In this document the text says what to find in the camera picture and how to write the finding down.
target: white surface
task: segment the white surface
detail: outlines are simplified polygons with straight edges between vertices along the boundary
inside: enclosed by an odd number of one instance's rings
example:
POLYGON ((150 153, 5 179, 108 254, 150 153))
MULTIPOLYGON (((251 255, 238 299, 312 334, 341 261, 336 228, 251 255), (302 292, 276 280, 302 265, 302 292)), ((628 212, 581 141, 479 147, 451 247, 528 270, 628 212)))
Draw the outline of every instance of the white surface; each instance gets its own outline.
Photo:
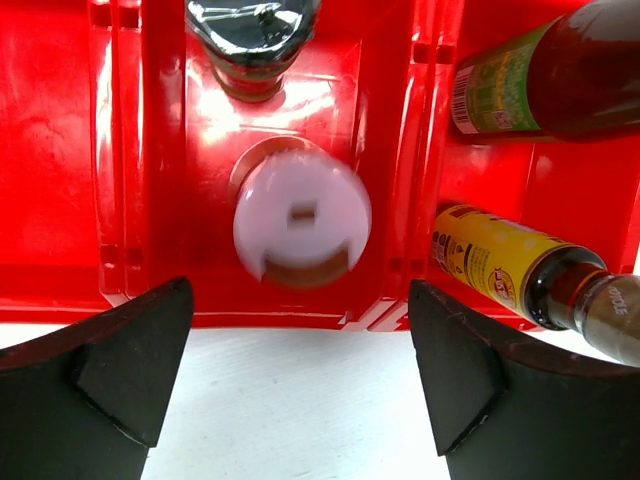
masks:
MULTIPOLYGON (((55 328, 0 325, 0 348, 55 328)), ((409 334, 192 331, 143 480, 193 479, 449 480, 409 334)))
POLYGON ((322 263, 345 243, 349 268, 371 231, 369 196, 358 176, 324 153, 288 150, 269 157, 242 187, 233 223, 238 256, 261 279, 265 256, 288 267, 322 263), (313 222, 294 224, 296 206, 313 206, 313 222))

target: red plastic bin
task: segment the red plastic bin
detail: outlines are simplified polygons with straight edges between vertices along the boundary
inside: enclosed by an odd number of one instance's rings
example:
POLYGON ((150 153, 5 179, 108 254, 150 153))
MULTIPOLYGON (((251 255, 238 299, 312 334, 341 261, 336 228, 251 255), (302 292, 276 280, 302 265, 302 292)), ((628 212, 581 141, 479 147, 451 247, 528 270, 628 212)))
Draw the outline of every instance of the red plastic bin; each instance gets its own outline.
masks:
POLYGON ((324 0, 283 92, 249 105, 217 85, 183 0, 3 2, 0 321, 72 322, 186 275, 198 326, 393 331, 410 280, 426 278, 529 328, 429 263, 437 204, 479 205, 630 272, 638 138, 461 144, 452 75, 457 58, 583 3, 324 0), (274 135, 344 161, 371 197, 362 259, 321 289, 260 284, 235 253, 231 171, 274 135))

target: white table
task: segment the white table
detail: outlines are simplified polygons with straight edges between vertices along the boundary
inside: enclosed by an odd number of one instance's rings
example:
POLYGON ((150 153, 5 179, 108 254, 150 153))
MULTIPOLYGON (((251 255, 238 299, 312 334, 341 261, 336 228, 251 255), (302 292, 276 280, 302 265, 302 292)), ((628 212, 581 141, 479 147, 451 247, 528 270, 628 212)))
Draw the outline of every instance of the white table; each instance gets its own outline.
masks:
MULTIPOLYGON (((0 325, 0 348, 55 328, 0 325)), ((192 331, 143 480, 194 479, 449 480, 409 334, 192 331)))

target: green label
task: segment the green label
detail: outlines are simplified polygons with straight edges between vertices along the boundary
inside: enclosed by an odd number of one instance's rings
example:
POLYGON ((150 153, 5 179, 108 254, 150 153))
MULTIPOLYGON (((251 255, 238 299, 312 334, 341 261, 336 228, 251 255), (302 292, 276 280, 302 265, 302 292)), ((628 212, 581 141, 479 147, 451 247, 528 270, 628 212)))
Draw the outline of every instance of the green label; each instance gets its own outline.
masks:
POLYGON ((527 99, 533 52, 552 23, 463 62, 451 110, 465 134, 540 130, 527 99))

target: beer bottle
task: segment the beer bottle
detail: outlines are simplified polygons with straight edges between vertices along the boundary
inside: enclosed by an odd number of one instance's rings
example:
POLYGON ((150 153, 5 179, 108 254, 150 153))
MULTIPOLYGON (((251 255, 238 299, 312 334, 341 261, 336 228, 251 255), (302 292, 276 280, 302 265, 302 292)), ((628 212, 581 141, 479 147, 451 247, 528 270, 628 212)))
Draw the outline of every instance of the beer bottle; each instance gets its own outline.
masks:
POLYGON ((463 60, 453 122, 471 141, 585 142, 640 129, 640 2, 601 0, 463 60))
POLYGON ((550 330, 572 329, 640 367, 640 279, 591 250, 469 205, 436 218, 433 258, 462 283, 550 330))

